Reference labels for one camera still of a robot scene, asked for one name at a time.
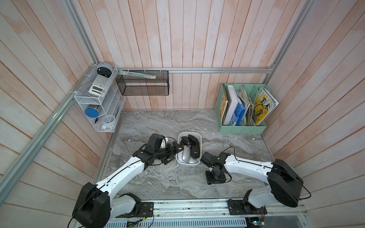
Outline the silver mouse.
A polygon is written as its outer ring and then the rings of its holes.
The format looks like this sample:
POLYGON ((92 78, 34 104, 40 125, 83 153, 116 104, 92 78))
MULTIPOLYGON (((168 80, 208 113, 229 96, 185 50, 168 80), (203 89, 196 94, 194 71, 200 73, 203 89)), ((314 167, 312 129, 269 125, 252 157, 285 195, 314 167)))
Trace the silver mouse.
POLYGON ((189 163, 191 159, 191 146, 189 145, 185 145, 184 146, 184 151, 182 153, 182 160, 185 163, 189 163))
POLYGON ((190 158, 189 164, 197 164, 199 161, 193 157, 190 158))

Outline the black mouse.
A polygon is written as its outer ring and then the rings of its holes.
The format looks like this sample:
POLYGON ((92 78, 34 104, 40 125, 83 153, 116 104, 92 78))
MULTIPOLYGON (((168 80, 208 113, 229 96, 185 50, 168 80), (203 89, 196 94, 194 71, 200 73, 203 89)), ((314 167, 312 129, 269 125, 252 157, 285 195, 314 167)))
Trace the black mouse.
POLYGON ((191 157, 194 159, 198 159, 201 154, 200 150, 200 142, 193 135, 188 135, 188 138, 192 141, 191 143, 191 157))
POLYGON ((188 136, 182 136, 181 143, 180 143, 181 146, 184 146, 184 145, 189 146, 189 145, 192 145, 192 144, 193 144, 193 142, 188 136))

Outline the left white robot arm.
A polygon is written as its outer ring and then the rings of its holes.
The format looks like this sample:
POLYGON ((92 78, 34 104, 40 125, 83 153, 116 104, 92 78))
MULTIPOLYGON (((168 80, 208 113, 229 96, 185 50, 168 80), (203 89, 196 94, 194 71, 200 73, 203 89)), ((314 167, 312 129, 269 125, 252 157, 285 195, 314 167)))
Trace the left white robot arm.
POLYGON ((88 182, 82 187, 72 218, 85 228, 103 228, 118 216, 135 218, 142 215, 139 197, 125 193, 116 198, 116 194, 156 160, 168 164, 181 151, 183 146, 176 140, 169 142, 163 135, 152 134, 148 143, 136 150, 117 171, 96 184, 88 182))

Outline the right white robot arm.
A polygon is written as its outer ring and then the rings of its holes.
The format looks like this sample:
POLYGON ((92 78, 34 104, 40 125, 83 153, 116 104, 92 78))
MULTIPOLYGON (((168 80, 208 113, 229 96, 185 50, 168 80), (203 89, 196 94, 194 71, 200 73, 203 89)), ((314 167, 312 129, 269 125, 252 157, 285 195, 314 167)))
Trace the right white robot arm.
POLYGON ((291 208, 298 206, 304 181, 283 160, 262 162, 238 158, 225 152, 218 156, 205 152, 201 163, 209 168, 206 172, 209 185, 225 183, 225 175, 231 173, 250 176, 267 184, 260 189, 247 191, 242 201, 244 207, 259 209, 275 203, 291 208))

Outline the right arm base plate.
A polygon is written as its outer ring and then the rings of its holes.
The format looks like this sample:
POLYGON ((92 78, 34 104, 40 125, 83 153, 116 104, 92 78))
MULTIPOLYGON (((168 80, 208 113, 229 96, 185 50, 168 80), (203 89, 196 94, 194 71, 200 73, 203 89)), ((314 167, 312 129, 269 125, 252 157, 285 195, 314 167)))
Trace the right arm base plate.
POLYGON ((266 215, 267 209, 265 206, 256 208, 247 200, 227 200, 230 215, 266 215))

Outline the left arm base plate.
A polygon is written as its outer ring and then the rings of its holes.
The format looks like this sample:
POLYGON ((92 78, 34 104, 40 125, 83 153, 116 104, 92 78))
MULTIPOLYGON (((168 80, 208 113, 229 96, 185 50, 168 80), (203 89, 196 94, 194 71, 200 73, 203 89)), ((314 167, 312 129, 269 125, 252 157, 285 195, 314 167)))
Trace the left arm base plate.
POLYGON ((132 209, 130 213, 125 213, 117 216, 117 218, 137 218, 143 217, 148 218, 152 217, 154 209, 153 202, 138 202, 132 209))

